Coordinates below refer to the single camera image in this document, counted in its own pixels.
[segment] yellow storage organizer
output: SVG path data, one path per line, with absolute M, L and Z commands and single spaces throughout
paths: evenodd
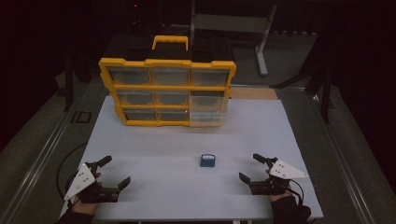
M 232 58 L 232 54 L 227 54 L 230 50 L 224 52 L 226 43 L 221 53 L 210 52 L 211 57 L 207 58 L 215 60 L 208 61 L 198 55 L 201 51 L 195 57 L 186 36 L 157 35 L 150 49 L 131 48 L 128 43 L 134 38 L 113 38 L 99 62 L 102 80 L 123 124 L 203 127 L 223 123 L 236 70 L 233 60 L 216 60 Z M 175 43 L 182 44 L 185 52 L 180 48 L 173 50 Z M 159 44 L 165 49 L 157 49 Z

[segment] metal stand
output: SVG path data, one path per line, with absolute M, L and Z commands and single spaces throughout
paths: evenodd
M 260 67 L 260 74 L 266 77 L 268 76 L 268 71 L 262 52 L 270 33 L 276 8 L 277 5 L 271 6 L 271 10 L 267 18 L 206 15 L 195 13 L 195 1 L 192 0 L 190 26 L 191 43 L 193 43 L 196 29 L 260 33 L 262 34 L 262 41 L 260 42 L 260 45 L 256 46 L 255 50 Z

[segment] gray floor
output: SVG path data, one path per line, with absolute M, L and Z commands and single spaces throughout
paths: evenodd
M 238 72 L 233 84 L 265 88 L 296 75 L 314 40 L 314 36 L 270 35 L 264 50 L 268 77 L 259 75 L 253 49 L 234 49 Z M 328 125 L 318 113 L 318 101 L 302 91 L 307 81 L 276 93 L 325 216 L 315 223 L 394 223 L 396 197 L 339 91 L 332 87 Z M 71 149 L 88 142 L 108 94 L 97 77 L 90 84 L 76 83 L 76 93 L 70 113 L 63 112 L 64 98 L 53 96 L 1 152 L 1 223 L 52 223 L 58 218 L 63 202 L 55 187 L 56 169 Z M 70 123 L 75 111 L 92 112 L 91 122 Z M 47 154 L 40 154 L 43 148 Z M 64 165 L 61 182 L 76 170 L 82 154 L 83 148 Z M 37 169 L 42 161 L 47 163 Z M 20 189 L 23 183 L 30 188 Z

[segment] yellow handle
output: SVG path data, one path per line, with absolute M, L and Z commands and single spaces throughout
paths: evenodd
M 164 43 L 185 43 L 186 50 L 189 50 L 189 38 L 183 35 L 156 35 L 152 43 L 152 49 L 155 49 L 157 42 Z

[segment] robotic arm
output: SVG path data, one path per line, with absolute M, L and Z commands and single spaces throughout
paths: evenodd
M 293 178 L 309 177 L 308 174 L 277 158 L 269 159 L 259 154 L 253 154 L 253 159 L 267 164 L 269 168 L 269 178 L 264 181 L 250 181 L 249 177 L 239 173 L 239 178 L 250 187 L 253 195 L 279 195 L 288 190 L 296 194 L 300 203 L 302 203 L 301 196 L 294 190 L 289 189 L 289 183 Z
M 64 200 L 69 201 L 75 195 L 83 203 L 116 203 L 120 192 L 131 183 L 131 177 L 125 178 L 118 184 L 117 188 L 103 188 L 96 181 L 96 171 L 98 166 L 103 167 L 112 160 L 111 156 L 106 156 L 99 161 L 92 163 L 85 162 L 81 167 L 69 177 L 66 185 Z

